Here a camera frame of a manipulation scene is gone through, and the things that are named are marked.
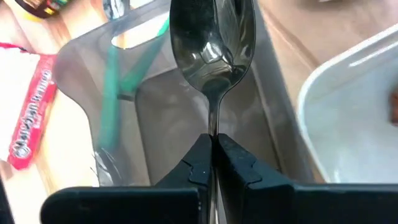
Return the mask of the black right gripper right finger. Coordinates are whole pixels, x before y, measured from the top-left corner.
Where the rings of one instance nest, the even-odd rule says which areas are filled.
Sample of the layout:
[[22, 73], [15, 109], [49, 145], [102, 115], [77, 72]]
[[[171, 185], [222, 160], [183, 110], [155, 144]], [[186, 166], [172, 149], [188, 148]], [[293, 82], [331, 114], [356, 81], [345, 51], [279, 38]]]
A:
[[228, 223], [397, 223], [396, 184], [301, 184], [218, 136], [217, 165]]

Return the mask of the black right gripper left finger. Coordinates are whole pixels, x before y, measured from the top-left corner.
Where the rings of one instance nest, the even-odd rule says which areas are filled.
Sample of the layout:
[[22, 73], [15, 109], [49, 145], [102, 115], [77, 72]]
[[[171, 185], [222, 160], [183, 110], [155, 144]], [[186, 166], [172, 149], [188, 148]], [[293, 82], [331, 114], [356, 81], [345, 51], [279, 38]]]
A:
[[201, 134], [179, 163], [148, 187], [69, 187], [49, 196], [40, 221], [76, 223], [209, 223], [212, 140]]

